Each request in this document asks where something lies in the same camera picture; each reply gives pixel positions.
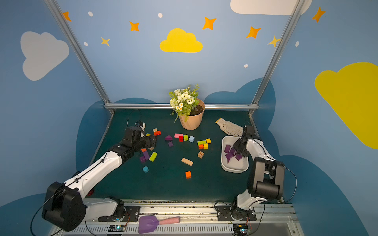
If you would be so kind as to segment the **purple long block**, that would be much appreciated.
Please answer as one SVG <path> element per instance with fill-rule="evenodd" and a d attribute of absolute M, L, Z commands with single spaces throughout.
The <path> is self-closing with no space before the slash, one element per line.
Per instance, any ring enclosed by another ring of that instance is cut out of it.
<path fill-rule="evenodd" d="M 147 150 L 144 150 L 142 153 L 143 153 L 144 159 L 145 159 L 146 161 L 148 161 L 149 158 L 150 158 L 150 156 L 149 156 Z"/>

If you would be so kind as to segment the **purple triangle prism block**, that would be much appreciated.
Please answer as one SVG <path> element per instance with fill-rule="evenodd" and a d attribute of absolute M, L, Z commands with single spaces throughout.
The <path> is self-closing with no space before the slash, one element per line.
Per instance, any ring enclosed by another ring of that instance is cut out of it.
<path fill-rule="evenodd" d="M 173 140 L 173 138 L 170 135 L 167 135 L 165 137 L 165 141 L 172 141 L 172 140 Z"/>

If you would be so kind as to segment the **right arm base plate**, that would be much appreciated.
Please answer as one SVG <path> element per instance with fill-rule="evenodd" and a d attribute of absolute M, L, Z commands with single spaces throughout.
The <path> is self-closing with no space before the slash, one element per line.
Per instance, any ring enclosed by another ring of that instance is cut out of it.
<path fill-rule="evenodd" d="M 215 206 L 218 221 L 257 221 L 254 210 L 243 210 L 227 205 Z"/>

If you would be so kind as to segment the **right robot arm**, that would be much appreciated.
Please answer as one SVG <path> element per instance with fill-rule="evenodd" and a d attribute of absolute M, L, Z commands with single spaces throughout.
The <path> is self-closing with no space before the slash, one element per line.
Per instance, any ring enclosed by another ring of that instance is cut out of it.
<path fill-rule="evenodd" d="M 243 127 L 242 136 L 232 147 L 236 150 L 237 156 L 253 158 L 247 189 L 235 197 L 230 207 L 231 214 L 241 218 L 260 203 L 281 199 L 284 191 L 285 165 L 269 154 L 263 142 L 255 135 L 252 126 Z"/>

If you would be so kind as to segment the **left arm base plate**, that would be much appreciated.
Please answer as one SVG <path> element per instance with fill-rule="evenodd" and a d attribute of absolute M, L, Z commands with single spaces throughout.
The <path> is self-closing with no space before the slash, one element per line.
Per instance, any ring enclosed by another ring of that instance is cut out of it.
<path fill-rule="evenodd" d="M 124 206 L 110 216 L 98 218 L 98 222 L 137 222 L 139 219 L 140 206 Z"/>

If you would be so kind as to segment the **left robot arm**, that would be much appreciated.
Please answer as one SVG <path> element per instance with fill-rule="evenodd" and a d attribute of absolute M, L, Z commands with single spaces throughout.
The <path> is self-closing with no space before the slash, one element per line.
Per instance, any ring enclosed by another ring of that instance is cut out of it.
<path fill-rule="evenodd" d="M 113 145 L 99 160 L 64 183 L 54 182 L 46 192 L 41 216 L 66 232 L 83 221 L 99 217 L 124 219 L 124 202 L 115 197 L 86 200 L 87 194 L 113 170 L 125 164 L 137 151 L 156 147 L 156 137 L 147 136 L 142 126 L 125 130 L 121 142 Z"/>

